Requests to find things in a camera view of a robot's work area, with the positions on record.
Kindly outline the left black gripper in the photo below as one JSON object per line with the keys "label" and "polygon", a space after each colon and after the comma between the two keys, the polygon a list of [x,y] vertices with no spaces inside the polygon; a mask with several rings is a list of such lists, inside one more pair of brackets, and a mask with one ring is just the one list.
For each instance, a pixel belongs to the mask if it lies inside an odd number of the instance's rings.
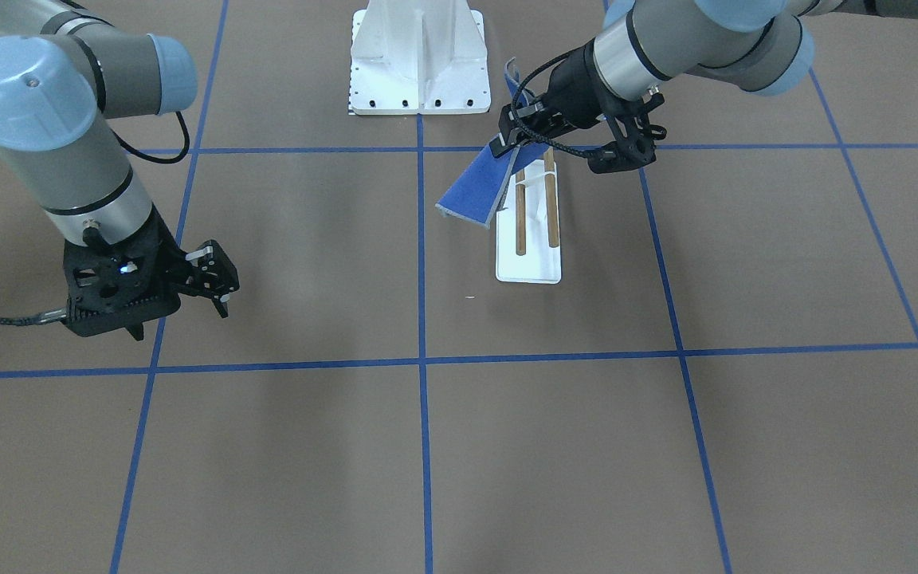
{"label": "left black gripper", "polygon": [[[594,63],[589,43],[552,58],[526,77],[507,66],[512,101],[499,117],[499,134],[489,142],[495,159],[521,145],[545,144],[586,159],[596,174],[635,171],[656,159],[656,142],[666,128],[652,124],[649,113],[663,105],[658,94],[649,100],[626,100],[612,93]],[[612,141],[587,150],[558,142],[575,130],[586,130],[605,121]]]}

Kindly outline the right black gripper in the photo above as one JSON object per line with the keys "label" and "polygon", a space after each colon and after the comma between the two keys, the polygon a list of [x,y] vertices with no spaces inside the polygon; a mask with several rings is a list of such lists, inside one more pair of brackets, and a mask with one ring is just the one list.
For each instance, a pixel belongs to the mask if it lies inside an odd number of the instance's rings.
{"label": "right black gripper", "polygon": [[111,244],[103,224],[86,222],[88,245],[63,247],[67,308],[62,323],[81,337],[127,330],[143,336],[143,325],[175,313],[181,294],[207,298],[222,319],[229,316],[239,273],[216,240],[196,250],[181,250],[156,207],[141,228]]}

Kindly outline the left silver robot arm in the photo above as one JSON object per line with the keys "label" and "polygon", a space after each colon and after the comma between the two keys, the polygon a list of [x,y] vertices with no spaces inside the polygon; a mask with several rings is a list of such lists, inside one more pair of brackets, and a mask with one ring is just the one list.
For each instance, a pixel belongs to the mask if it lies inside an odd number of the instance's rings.
{"label": "left silver robot arm", "polygon": [[918,1],[618,1],[602,30],[547,63],[547,88],[518,85],[503,108],[487,152],[510,171],[533,146],[605,121],[612,141],[590,150],[566,147],[594,173],[649,166],[665,128],[649,120],[662,105],[660,84],[680,75],[709,77],[747,93],[776,95],[808,73],[814,43],[804,16],[842,12],[915,19]]}

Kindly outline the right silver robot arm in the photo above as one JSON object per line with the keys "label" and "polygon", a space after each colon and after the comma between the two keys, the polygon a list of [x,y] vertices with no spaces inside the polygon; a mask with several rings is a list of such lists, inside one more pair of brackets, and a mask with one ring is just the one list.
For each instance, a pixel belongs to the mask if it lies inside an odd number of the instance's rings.
{"label": "right silver robot arm", "polygon": [[229,315],[236,266],[215,240],[182,250],[131,165],[185,159],[197,93],[174,37],[124,32],[73,1],[0,1],[0,160],[61,232],[67,283],[63,308],[0,324],[142,340],[182,297]]}

